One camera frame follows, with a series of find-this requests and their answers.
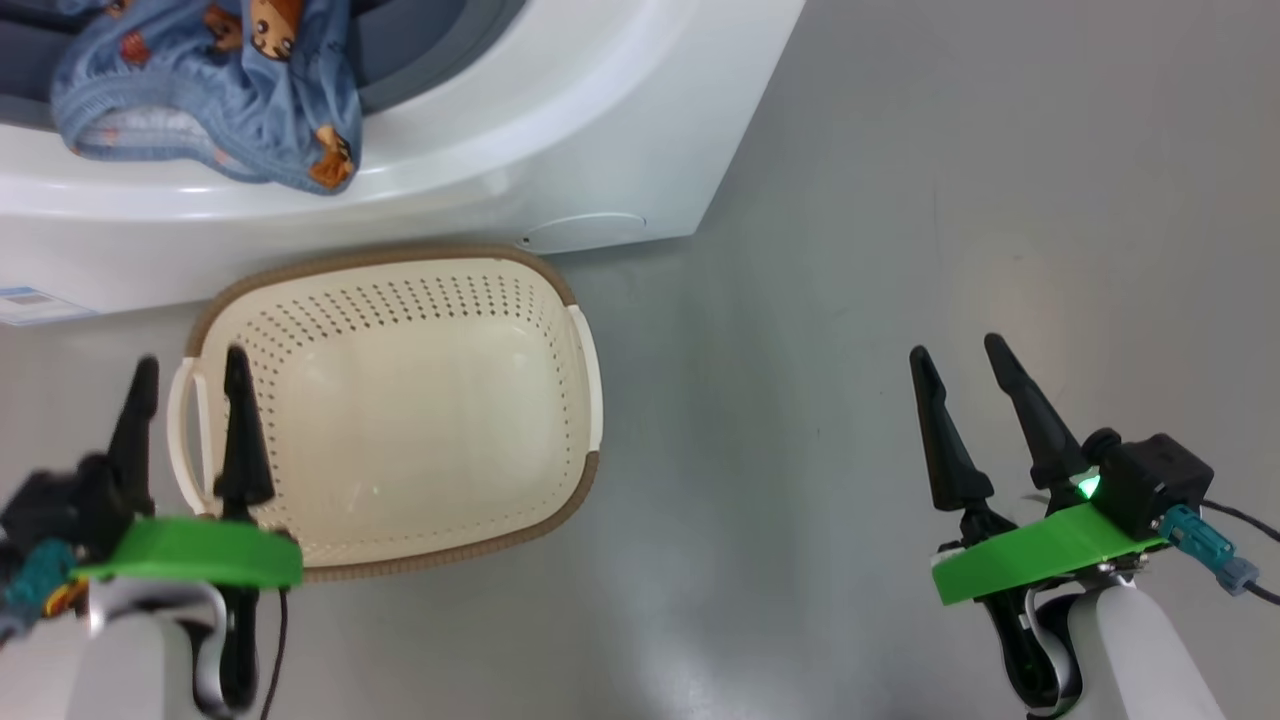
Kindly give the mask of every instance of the gray floor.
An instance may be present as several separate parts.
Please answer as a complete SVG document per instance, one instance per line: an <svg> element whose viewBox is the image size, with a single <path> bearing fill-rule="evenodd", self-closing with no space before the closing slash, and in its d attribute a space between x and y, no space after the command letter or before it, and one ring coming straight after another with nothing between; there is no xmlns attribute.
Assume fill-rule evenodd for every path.
<svg viewBox="0 0 1280 720"><path fill-rule="evenodd" d="M301 589L275 716L1020 717L980 610L929 584L956 518L929 506L906 354L933 350L1019 520L993 329L1079 434L1169 432L1215 497L1280 519L1276 27L1244 0L810 0L703 231L557 259L607 395L581 512ZM170 370L196 311L0 328L3 482L104 443L136 355ZM1274 609L1179 557L1142 584L1228 716L1276 715ZM79 642L0 653L3 714L59 716Z"/></svg>

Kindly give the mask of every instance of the green mount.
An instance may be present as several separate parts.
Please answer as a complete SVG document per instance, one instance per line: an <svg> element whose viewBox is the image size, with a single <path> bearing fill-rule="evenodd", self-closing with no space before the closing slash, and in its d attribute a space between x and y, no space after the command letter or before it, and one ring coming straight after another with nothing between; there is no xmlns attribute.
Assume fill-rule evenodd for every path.
<svg viewBox="0 0 1280 720"><path fill-rule="evenodd" d="M136 520L111 559L73 578L157 578L275 589L302 584L302 548L248 523L154 518Z"/></svg>
<svg viewBox="0 0 1280 720"><path fill-rule="evenodd" d="M1047 580L1151 547L1134 542L1093 505L1060 510L1043 520L988 538L933 566L942 605Z"/></svg>

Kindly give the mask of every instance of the basket rim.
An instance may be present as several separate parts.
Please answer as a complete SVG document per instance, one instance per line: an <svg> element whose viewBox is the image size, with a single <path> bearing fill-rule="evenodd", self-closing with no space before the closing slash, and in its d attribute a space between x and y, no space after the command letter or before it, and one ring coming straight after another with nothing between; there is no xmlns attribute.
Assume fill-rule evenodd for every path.
<svg viewBox="0 0 1280 720"><path fill-rule="evenodd" d="M204 355L205 341L209 337L209 332L223 311L241 297L256 290L355 268L413 263L421 260L472 259L508 260L525 265L540 274L543 279L552 286L566 307L577 305L577 299L573 296L573 291L568 287L568 283L564 282L564 278L562 278L549 263L517 247L506 245L431 243L372 250L287 265L250 275L232 284L223 292L218 293L218 296L210 301L209 306L196 320L196 324L192 327L191 336L187 340L186 356L188 359L201 357ZM557 509L549 518L529 525L527 528L521 528L502 536L476 541L458 547L436 550L408 557L397 557L372 562L356 562L349 565L305 568L302 575L303 582L315 583L352 580L425 570L428 568L435 568L439 565L457 562L460 560L488 555L490 552L497 552L499 550L506 550L540 538L561 527L571 515L573 515L573 512L577 511L579 507L582 506L582 502L586 500L586 495L591 491L591 486L595 482L595 473L599 464L600 452L598 450L588 452L582 465L582 475L577 482L577 487L573 488L573 493L564 501L564 505Z"/></svg>
<svg viewBox="0 0 1280 720"><path fill-rule="evenodd" d="M209 306L200 314L196 324L191 328L191 336L187 338L184 354L187 357L200 357L205 351L205 340L209 337L209 331L214 327L214 322L218 320L218 316L223 314L223 310L227 310L232 302L236 302L255 290L302 278L324 275L328 273L352 270L356 268L371 268L374 265L394 265L398 263L416 263L421 260L484 259L520 263L541 275L543 279L552 286L556 295L559 296L566 307L577 305L577 299L573 297L573 291L568 287L568 283L564 282L564 278L556 272L556 268L553 268L547 260L543 260L531 252L520 250L518 247L511 247L508 245L431 243L394 247L389 250L370 250L365 252L339 255L335 258L321 258L319 260L285 265L273 270L264 270L232 284L227 290L219 292L218 296L209 302Z"/></svg>

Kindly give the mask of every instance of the cartoon print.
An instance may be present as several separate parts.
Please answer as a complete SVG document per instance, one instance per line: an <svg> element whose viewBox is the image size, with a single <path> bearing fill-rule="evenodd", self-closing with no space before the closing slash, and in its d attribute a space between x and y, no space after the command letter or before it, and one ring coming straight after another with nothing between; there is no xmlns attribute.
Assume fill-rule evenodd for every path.
<svg viewBox="0 0 1280 720"><path fill-rule="evenodd" d="M210 3L205 10L205 27L214 33L214 50L230 53L244 46L244 32L241 28L239 18Z"/></svg>
<svg viewBox="0 0 1280 720"><path fill-rule="evenodd" d="M142 40L142 35L133 31L120 40L120 56L131 65L142 67L151 59L151 49L147 47L147 41Z"/></svg>
<svg viewBox="0 0 1280 720"><path fill-rule="evenodd" d="M253 22L250 42L264 56L288 60L298 41L302 5L306 0L250 0L248 14Z"/></svg>
<svg viewBox="0 0 1280 720"><path fill-rule="evenodd" d="M113 18L119 18L120 15L124 14L125 10L129 9L129 5L132 4L133 0L111 0L110 3L106 4L106 14L111 15Z"/></svg>
<svg viewBox="0 0 1280 720"><path fill-rule="evenodd" d="M324 158L311 165L311 179L333 190L356 172L356 164L351 160L351 145L333 126L320 126L316 140L324 145Z"/></svg>

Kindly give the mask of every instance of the teal connector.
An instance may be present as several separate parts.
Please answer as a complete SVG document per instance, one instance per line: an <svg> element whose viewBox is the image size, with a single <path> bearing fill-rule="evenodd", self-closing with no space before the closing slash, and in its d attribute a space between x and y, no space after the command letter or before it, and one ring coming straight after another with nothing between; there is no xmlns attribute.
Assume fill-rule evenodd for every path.
<svg viewBox="0 0 1280 720"><path fill-rule="evenodd" d="M67 583L74 566L76 553L70 544L52 538L41 541L4 589L0 641L27 634L44 616L45 601Z"/></svg>
<svg viewBox="0 0 1280 720"><path fill-rule="evenodd" d="M1171 507L1160 521L1157 532L1169 544L1208 568L1217 578L1217 584L1233 596L1243 593L1245 583L1258 579L1257 566L1236 557L1235 544L1185 505Z"/></svg>

